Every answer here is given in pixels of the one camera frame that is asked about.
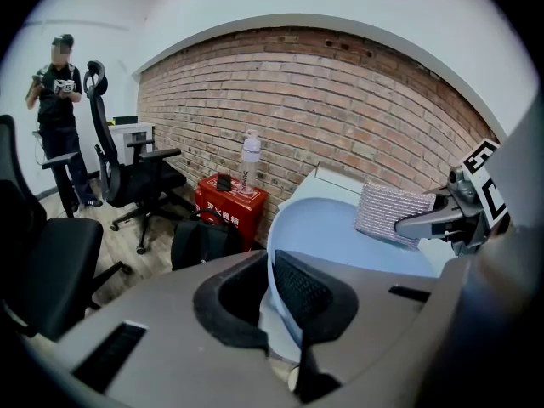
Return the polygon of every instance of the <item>plastic bottle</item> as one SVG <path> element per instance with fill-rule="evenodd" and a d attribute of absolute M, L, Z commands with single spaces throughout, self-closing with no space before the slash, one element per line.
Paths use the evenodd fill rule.
<path fill-rule="evenodd" d="M 261 156 L 261 141 L 257 139 L 257 130 L 247 130 L 246 136 L 241 149 L 241 176 L 238 191 L 242 194 L 251 194 L 255 187 L 258 159 Z"/>

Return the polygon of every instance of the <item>black office chair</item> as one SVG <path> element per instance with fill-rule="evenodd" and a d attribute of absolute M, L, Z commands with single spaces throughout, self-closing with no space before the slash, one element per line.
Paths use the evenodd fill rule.
<path fill-rule="evenodd" d="M 167 202 L 179 204 L 190 212 L 194 208 L 183 198 L 172 192 L 172 189 L 183 186 L 187 181 L 185 176 L 168 165 L 164 159 L 181 154 L 180 149 L 159 150 L 141 153 L 142 147 L 153 144 L 153 140 L 134 141 L 127 144 L 134 148 L 133 164 L 120 164 L 117 160 L 117 149 L 106 123 L 106 115 L 102 95 L 108 88 L 105 68 L 97 60 L 87 63 L 88 71 L 83 79 L 83 88 L 91 103 L 94 128 L 102 145 L 102 151 L 95 145 L 100 162 L 100 183 L 102 197 L 113 207 L 125 207 L 136 203 L 138 206 L 131 212 L 115 219 L 111 229 L 119 230 L 118 224 L 137 216 L 143 216 L 142 231 L 136 252 L 145 253 L 145 232 L 151 216 L 161 216 L 166 219 L 180 220 L 175 213 L 161 209 Z"/>
<path fill-rule="evenodd" d="M 44 166 L 64 168 L 74 155 Z M 2 299 L 16 316 L 13 325 L 28 336 L 39 332 L 57 340 L 84 317 L 86 307 L 99 308 L 91 296 L 113 274 L 132 272 L 119 262 L 94 277 L 103 233 L 99 222 L 47 220 L 20 171 L 11 116 L 0 116 L 0 213 Z"/>

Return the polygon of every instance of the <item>sneaker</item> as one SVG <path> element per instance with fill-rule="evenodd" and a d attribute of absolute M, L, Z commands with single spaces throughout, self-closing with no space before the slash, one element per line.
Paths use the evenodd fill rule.
<path fill-rule="evenodd" d="M 101 205 L 101 200 L 90 200 L 85 203 L 85 207 L 100 207 Z"/>

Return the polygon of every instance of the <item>chair base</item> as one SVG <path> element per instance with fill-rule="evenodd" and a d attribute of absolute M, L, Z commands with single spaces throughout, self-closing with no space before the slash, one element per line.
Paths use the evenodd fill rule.
<path fill-rule="evenodd" d="M 133 268 L 123 262 L 117 262 L 113 266 L 110 266 L 104 272 L 96 275 L 91 283 L 91 295 L 100 289 L 106 281 L 108 281 L 118 270 L 123 274 L 130 275 L 133 273 Z M 88 307 L 91 309 L 100 309 L 100 306 L 89 298 Z"/>
<path fill-rule="evenodd" d="M 122 222 L 127 222 L 130 219 L 136 218 L 138 216 L 142 216 L 142 230 L 140 234 L 139 244 L 136 247 L 136 253 L 139 255 L 145 254 L 145 234 L 147 232 L 147 229 L 149 227 L 150 219 L 153 216 L 160 216 L 161 218 L 165 218 L 172 221 L 180 221 L 184 217 L 180 216 L 173 212 L 167 212 L 166 210 L 163 210 L 161 207 L 165 204 L 171 202 L 172 204 L 179 205 L 186 209 L 189 212 L 194 212 L 195 208 L 189 204 L 186 200 L 181 198 L 180 196 L 177 196 L 172 191 L 165 191 L 164 192 L 166 196 L 163 196 L 162 198 L 159 198 L 157 201 L 142 201 L 140 203 L 137 203 L 137 208 L 132 210 L 131 212 L 128 212 L 122 216 L 120 216 L 117 219 L 114 219 L 111 222 L 111 229 L 113 231 L 119 230 L 119 224 Z"/>

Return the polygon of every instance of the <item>red fire extinguisher box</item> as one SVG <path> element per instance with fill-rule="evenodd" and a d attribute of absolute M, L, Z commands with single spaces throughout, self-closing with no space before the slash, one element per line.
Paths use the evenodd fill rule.
<path fill-rule="evenodd" d="M 221 213 L 225 220 L 238 227 L 243 238 L 243 250 L 249 251 L 263 214 L 264 202 L 269 194 L 259 188 L 253 189 L 251 194 L 242 194 L 236 190 L 238 180 L 235 178 L 231 180 L 232 190 L 229 192 L 216 189 L 218 174 L 199 181 L 195 191 L 196 209 L 211 208 Z M 206 221 L 217 222 L 209 213 L 203 213 L 201 217 Z"/>

